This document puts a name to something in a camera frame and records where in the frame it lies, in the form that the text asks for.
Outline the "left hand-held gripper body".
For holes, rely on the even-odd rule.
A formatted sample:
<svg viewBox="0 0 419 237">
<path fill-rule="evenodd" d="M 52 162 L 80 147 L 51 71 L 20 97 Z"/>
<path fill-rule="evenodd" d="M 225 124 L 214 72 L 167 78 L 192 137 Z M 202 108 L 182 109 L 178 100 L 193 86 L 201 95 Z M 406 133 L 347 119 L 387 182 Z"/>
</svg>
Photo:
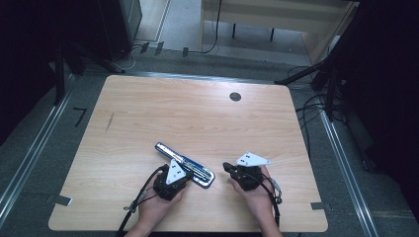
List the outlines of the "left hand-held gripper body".
<svg viewBox="0 0 419 237">
<path fill-rule="evenodd" d="M 172 159 L 169 165 L 163 166 L 162 173 L 154 181 L 153 189 L 160 198 L 172 200 L 192 177 L 192 171 L 185 171 L 175 159 Z"/>
</svg>

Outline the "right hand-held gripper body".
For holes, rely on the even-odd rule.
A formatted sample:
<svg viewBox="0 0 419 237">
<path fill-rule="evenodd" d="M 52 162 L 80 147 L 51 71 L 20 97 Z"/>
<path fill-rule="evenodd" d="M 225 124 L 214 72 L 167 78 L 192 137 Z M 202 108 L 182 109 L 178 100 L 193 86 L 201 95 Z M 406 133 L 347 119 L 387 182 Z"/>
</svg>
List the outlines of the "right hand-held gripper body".
<svg viewBox="0 0 419 237">
<path fill-rule="evenodd" d="M 239 184 L 243 191 L 253 191 L 264 181 L 261 167 L 270 164 L 270 160 L 251 152 L 246 152 L 230 168 L 230 176 Z"/>
</svg>

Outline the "blue stapler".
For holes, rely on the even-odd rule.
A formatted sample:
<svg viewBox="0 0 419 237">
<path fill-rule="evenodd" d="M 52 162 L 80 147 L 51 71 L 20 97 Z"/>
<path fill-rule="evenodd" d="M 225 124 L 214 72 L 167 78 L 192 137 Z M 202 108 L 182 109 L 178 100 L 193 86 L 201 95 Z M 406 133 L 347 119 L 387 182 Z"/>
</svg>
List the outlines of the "blue stapler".
<svg viewBox="0 0 419 237">
<path fill-rule="evenodd" d="M 175 151 L 174 149 L 170 148 L 162 142 L 157 142 L 155 144 L 155 149 L 161 152 L 166 157 L 170 159 L 175 159 L 177 163 L 186 172 L 192 172 L 192 180 L 203 189 L 208 189 L 211 186 L 212 182 L 215 179 L 215 174 L 210 169 L 178 153 L 177 151 Z"/>
</svg>

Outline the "person's left hand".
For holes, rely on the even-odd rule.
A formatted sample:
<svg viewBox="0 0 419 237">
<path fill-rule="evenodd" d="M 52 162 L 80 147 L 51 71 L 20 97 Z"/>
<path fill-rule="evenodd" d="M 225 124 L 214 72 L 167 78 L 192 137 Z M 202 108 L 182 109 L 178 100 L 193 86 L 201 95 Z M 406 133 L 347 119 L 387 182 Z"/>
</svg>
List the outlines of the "person's left hand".
<svg viewBox="0 0 419 237">
<path fill-rule="evenodd" d="M 166 200 L 158 196 L 152 187 L 146 188 L 146 195 L 138 206 L 138 221 L 160 222 L 170 210 L 182 200 L 185 189 L 180 190 L 172 200 Z"/>
</svg>

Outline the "person's right hand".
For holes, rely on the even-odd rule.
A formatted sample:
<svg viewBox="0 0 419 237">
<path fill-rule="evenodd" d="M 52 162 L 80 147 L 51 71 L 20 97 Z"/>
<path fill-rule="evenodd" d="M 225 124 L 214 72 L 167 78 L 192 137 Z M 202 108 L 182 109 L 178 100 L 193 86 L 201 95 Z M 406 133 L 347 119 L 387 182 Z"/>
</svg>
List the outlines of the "person's right hand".
<svg viewBox="0 0 419 237">
<path fill-rule="evenodd" d="M 255 190 L 243 191 L 239 184 L 233 179 L 230 180 L 230 183 L 233 188 L 244 197 L 250 212 L 260 225 L 265 222 L 276 223 L 273 205 L 270 199 L 270 194 L 274 192 L 274 188 L 269 182 L 270 174 L 265 166 L 261 166 L 261 172 L 264 180 Z"/>
</svg>

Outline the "black stand leg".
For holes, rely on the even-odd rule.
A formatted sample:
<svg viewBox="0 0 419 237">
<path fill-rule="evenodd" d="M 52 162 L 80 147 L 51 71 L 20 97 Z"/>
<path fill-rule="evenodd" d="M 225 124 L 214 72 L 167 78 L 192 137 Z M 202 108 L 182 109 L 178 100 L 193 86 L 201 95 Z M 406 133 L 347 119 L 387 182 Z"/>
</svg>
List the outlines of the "black stand leg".
<svg viewBox="0 0 419 237">
<path fill-rule="evenodd" d="M 103 68 L 107 69 L 109 72 L 117 73 L 117 74 L 125 74 L 126 71 L 124 69 L 119 69 L 117 66 L 113 65 L 110 62 L 107 62 L 105 59 L 95 55 L 94 53 L 90 52 L 89 50 L 85 49 L 78 43 L 70 42 L 70 47 L 76 51 L 79 57 L 87 57 L 91 59 L 96 64 L 102 66 Z"/>
<path fill-rule="evenodd" d="M 316 63 L 316 64 L 314 64 L 314 65 L 312 65 L 312 66 L 310 66 L 310 67 L 308 67 L 308 68 L 306 68 L 302 71 L 297 72 L 297 74 L 289 76 L 286 79 L 274 81 L 274 84 L 275 85 L 287 86 L 290 83 L 293 83 L 293 82 L 295 82 L 295 81 L 297 81 L 297 80 L 299 80 L 299 79 L 301 79 L 301 78 L 303 78 L 303 77 L 305 77 L 305 76 L 307 76 L 311 73 L 319 71 L 328 61 L 329 61 L 329 59 L 325 58 L 325 59 L 319 61 L 318 63 Z"/>
</svg>

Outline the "light wooden furniture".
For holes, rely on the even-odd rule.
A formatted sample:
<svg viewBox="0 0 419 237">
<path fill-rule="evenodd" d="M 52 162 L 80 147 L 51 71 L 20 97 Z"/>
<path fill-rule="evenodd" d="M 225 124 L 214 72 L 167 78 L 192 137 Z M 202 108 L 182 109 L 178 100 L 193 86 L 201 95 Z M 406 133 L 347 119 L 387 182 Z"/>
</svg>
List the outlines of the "light wooden furniture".
<svg viewBox="0 0 419 237">
<path fill-rule="evenodd" d="M 319 62 L 356 11 L 355 0 L 201 0 L 199 49 L 205 21 L 302 32 L 312 64 Z"/>
</svg>

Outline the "black cabinet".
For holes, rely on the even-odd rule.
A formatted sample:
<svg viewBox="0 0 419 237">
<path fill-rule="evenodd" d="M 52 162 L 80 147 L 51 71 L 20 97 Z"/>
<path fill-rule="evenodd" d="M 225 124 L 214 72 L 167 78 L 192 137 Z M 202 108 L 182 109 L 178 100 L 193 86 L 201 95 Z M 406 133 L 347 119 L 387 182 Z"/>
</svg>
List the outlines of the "black cabinet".
<svg viewBox="0 0 419 237">
<path fill-rule="evenodd" d="M 140 0 L 98 0 L 105 30 L 105 58 L 117 60 L 131 51 L 142 11 Z"/>
</svg>

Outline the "metal floor rail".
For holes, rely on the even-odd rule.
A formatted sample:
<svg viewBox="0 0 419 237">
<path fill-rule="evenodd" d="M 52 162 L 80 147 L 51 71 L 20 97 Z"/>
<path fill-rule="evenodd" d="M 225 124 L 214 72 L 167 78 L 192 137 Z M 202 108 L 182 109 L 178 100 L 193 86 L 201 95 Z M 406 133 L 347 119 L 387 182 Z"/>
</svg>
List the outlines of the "metal floor rail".
<svg viewBox="0 0 419 237">
<path fill-rule="evenodd" d="M 65 93 L 57 105 L 53 104 L 55 96 L 47 93 L 0 147 L 0 175 L 5 179 L 0 182 L 0 229 L 37 165 L 77 83 L 78 77 L 73 74 L 65 79 Z"/>
<path fill-rule="evenodd" d="M 332 150 L 337 159 L 345 186 L 351 198 L 354 210 L 360 222 L 365 237 L 379 237 L 372 214 L 362 194 L 357 179 L 352 171 L 346 152 L 339 138 L 335 125 L 329 120 L 325 112 L 321 113 L 321 120 L 329 138 Z"/>
</svg>

